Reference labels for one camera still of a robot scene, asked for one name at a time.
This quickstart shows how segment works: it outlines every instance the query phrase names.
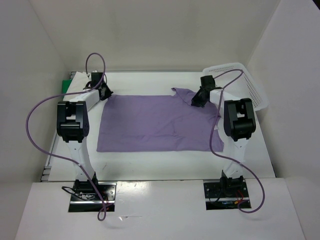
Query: white table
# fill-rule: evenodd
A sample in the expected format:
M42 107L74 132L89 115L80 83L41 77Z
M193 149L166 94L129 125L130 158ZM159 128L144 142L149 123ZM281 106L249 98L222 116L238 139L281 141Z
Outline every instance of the white table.
M206 210L202 180L118 182L115 212L99 222L96 212L69 213L61 186L32 185L16 240L303 240L282 178L261 179L266 198L256 213ZM261 201L256 180L247 179L253 208Z
M202 72L109 72L107 83L114 94L118 95L174 95L171 90L173 87L197 92L202 75ZM105 103L105 101L99 102L88 112L90 132L87 147L99 181L220 178L225 161L228 160L215 157L211 152L97 152L101 115ZM227 143L221 120L218 128L222 141ZM228 154L229 150L228 144L225 144L222 154ZM70 157L69 149L60 137L55 139L52 152ZM245 159L246 165L260 178L275 177L258 120L256 120L256 131L247 145ZM49 181L75 180L72 163L55 157L51 157L49 162L51 166ZM244 173L244 177L252 178L248 172Z

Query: white cardboard wall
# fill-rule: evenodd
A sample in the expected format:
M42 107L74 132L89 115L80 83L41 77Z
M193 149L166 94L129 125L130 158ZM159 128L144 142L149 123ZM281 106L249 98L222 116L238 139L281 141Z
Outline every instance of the white cardboard wall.
M278 0L30 2L69 70L202 70L245 64Z
M14 239L32 182L40 180L46 156L28 141L31 107L61 91L67 70L30 3L0 1L0 239ZM36 111L30 125L48 149L55 101Z
M285 177L306 239L319 239L320 11L282 0L248 70L270 105L259 122L276 173Z

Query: purple cable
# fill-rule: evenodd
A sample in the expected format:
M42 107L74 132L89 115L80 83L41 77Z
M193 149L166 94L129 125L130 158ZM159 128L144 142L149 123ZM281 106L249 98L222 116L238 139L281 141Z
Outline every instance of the purple cable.
M89 182L91 183L94 191L96 192L96 194L98 195L98 197L100 198L101 202L102 202L102 208L99 210L98 212L98 220L99 221L103 221L105 220L106 216L107 216L107 207L112 205L112 204L105 204L105 201L104 201L104 198L102 197L102 195L100 194L99 190L97 189L96 185L94 184L94 182L91 180L90 176L88 175L88 173L86 172L86 170L84 169L84 167L77 161L71 159L71 158L68 158L68 157L65 157L65 156L60 156L60 155L56 155L56 154L53 154L51 152L48 152L44 149L42 149L41 147L39 147L35 141L32 139L31 135L30 135L30 131L29 131L29 119L30 119L30 116L31 114L34 112L34 110L36 110L37 107L39 107L41 104L43 104L44 102L50 100L50 99L54 99L54 98L59 98L59 97L63 97L63 96L67 96L67 95L75 95L75 94L84 94L84 93L88 93L94 89L96 89L100 83L102 83L102 81L104 80L104 74L106 72L106 62L104 60L104 58L102 57L101 54L97 53L97 52L93 52L91 54L89 54L89 56L86 58L86 61L85 61L85 71L86 73L88 74L88 69L87 69L87 64L88 64L88 60L89 58L92 56L92 55L98 55L102 62L103 62L103 75L99 81L99 83L94 86L93 88L89 89L89 90L86 90L86 91L78 91L78 92L70 92L70 93L63 93L63 94L58 94L58 95L54 95L54 96L50 96L50 97L47 97L45 99L43 99L42 101L38 102L32 109L31 111L28 113L28 116L26 117L26 121L25 121L25 131L26 131L26 134L30 140L30 142L32 143L32 145L38 149L40 152L44 153L44 154L47 154L49 156L52 156L52 157L56 157L56 158L60 158L60 159L64 159L64 160L68 160L76 165L79 166L79 168L81 168L81 170L83 171L83 173L85 174L85 176L88 178ZM103 218L100 218L100 213L103 211L104 215L103 215Z
M223 97L223 93L224 93L224 90L226 87L228 87L230 84L234 83L236 80L238 80L242 74L244 74L244 71L241 70L241 69L233 69L233 70L229 70L229 71L225 71L224 73L216 76L215 78L218 78L218 77L221 77L222 75L224 74L227 74L227 73L230 73L230 72L233 72L233 71L240 71L241 73L239 74L239 76L237 76L235 79L233 79L232 81L230 81L228 84L226 84L222 90L221 90L221 93L220 93L220 99L219 99L219 105L218 105L218 113L220 112L220 108L221 108L221 102L222 102L222 97ZM248 200L244 200L244 201L241 201L237 204L237 208L243 212L243 213L246 213L246 214L252 214L252 213L255 213L257 212L262 206L263 204L265 203L265 199L266 199L266 193L265 193L265 189L264 189L264 186L262 185L260 179L258 178L258 176L250 169L248 168L247 166L243 165L241 162L239 162L238 160L235 160L231 157L228 157L228 156L222 156L218 153L215 153L215 151L213 150L212 148L212 138L213 138L213 135L214 135L214 130L215 130L215 125L217 124L217 120L218 120L218 114L215 116L215 119L214 119L214 123L213 123L213 126L212 126L212 129L211 129L211 133L210 133L210 150L211 152L216 155L217 157L220 157L220 158L223 158L223 159L228 159L228 160L231 160L237 164L239 164L241 167L245 168L246 170L248 170L254 177L255 179L258 181L258 183L260 184L260 187L261 187L261 190L262 190L262 201L260 203L260 205L254 209L254 210L251 210L251 211L244 211L240 208L240 205L243 204L244 202L247 202Z

